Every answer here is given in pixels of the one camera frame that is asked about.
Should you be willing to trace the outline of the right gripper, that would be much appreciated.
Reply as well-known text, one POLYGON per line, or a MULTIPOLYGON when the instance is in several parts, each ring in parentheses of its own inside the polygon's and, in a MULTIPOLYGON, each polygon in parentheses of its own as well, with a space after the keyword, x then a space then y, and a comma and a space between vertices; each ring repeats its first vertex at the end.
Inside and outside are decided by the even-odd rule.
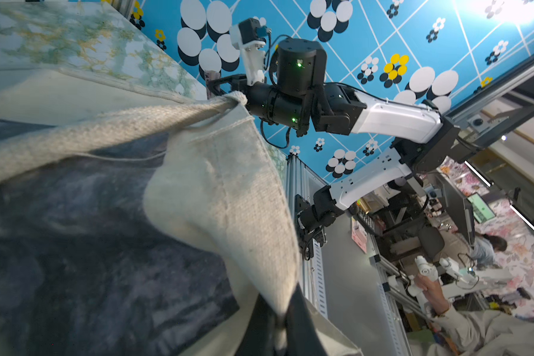
POLYGON ((247 94, 248 92, 246 74, 234 74, 228 77, 221 77, 219 72, 206 71, 204 78, 206 80, 207 99, 223 96, 234 91, 239 91, 243 94, 247 94))

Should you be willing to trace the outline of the operator forearm beige sleeve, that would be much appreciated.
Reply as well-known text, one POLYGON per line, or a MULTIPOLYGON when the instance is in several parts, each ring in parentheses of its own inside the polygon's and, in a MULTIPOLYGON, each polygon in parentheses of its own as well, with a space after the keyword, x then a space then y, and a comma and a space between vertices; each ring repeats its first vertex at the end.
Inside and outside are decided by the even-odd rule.
POLYGON ((459 312, 451 307, 433 321, 462 355, 534 355, 534 323, 501 311, 459 312))

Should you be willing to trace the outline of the right aluminium corner post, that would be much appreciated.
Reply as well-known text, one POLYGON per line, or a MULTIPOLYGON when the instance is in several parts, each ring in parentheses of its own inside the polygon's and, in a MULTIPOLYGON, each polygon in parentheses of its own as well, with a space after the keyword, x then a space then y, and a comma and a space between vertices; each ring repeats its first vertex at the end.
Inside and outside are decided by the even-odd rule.
POLYGON ((451 109, 445 116, 454 125, 463 128, 470 117, 475 116, 493 100, 505 95, 534 77, 534 56, 526 59, 520 65, 507 71, 491 84, 474 93, 456 108, 451 109))

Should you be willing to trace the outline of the aluminium frame rail base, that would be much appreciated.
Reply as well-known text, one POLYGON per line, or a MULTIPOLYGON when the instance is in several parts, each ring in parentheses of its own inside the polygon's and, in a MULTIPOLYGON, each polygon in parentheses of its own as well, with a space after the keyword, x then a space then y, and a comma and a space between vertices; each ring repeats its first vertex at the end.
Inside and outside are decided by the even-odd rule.
POLYGON ((375 262, 369 239, 361 249, 352 239, 352 219, 339 216, 311 241, 300 284, 306 298, 364 355, 410 355, 398 305, 384 290, 386 272, 375 262))

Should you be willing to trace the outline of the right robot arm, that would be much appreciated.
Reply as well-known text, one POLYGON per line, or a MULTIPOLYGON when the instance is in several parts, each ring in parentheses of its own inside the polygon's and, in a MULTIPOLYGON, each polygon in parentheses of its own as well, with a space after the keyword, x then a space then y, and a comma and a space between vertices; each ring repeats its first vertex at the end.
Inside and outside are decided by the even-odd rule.
POLYGON ((305 260, 322 231, 356 202, 380 186, 414 174, 425 174, 443 163, 459 128, 428 101, 409 105, 381 99, 344 83, 325 80, 327 55, 319 42, 287 38, 264 68, 261 44, 241 46, 246 72, 207 81, 216 96, 223 86, 246 96, 247 111, 262 123, 282 125, 298 136, 309 129, 328 134, 390 136, 392 144, 360 169, 345 169, 342 180, 326 185, 311 200, 298 198, 295 213, 298 244, 305 260))

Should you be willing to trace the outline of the beige canvas tote bag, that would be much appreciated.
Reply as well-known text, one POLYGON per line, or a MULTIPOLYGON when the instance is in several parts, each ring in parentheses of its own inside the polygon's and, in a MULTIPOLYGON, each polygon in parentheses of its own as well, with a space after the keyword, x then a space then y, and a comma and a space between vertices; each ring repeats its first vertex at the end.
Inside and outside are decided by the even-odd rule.
POLYGON ((298 237, 246 102, 0 65, 0 355, 234 355, 258 295, 286 355, 298 237))

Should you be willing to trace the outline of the person in background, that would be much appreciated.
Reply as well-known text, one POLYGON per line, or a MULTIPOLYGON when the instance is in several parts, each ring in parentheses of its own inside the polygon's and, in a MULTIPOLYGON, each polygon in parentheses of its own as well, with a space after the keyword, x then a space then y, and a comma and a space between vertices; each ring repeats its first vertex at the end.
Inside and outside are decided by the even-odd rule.
POLYGON ((475 233, 473 246, 470 248, 470 256, 479 268, 492 268, 497 266, 496 254, 505 252, 508 247, 506 239, 491 234, 475 233))

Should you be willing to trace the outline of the operator hand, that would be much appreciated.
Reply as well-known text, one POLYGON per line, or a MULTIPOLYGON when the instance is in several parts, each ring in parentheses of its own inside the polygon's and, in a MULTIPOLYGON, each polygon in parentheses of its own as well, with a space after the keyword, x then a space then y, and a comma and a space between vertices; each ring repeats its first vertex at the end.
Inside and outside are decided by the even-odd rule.
POLYGON ((431 281, 428 277, 418 274, 414 278, 416 286, 424 292, 425 298, 430 302, 435 313, 440 316, 447 312, 451 304, 445 298, 441 285, 438 281, 431 281))

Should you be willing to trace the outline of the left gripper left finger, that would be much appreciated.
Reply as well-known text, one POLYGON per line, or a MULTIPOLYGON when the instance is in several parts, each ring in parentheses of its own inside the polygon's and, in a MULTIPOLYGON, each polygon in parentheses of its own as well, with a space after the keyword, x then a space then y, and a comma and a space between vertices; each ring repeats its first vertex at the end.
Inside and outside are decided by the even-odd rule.
POLYGON ((276 314, 261 295, 258 295, 248 327, 235 356, 275 355, 274 334, 276 314))

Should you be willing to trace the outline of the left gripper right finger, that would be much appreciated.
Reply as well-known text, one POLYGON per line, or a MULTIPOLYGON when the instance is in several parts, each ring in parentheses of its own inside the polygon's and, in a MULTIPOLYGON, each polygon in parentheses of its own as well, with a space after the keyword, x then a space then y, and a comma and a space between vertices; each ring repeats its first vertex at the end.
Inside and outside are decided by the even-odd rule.
POLYGON ((286 313, 286 337, 286 355, 327 356, 299 284, 296 285, 286 313))

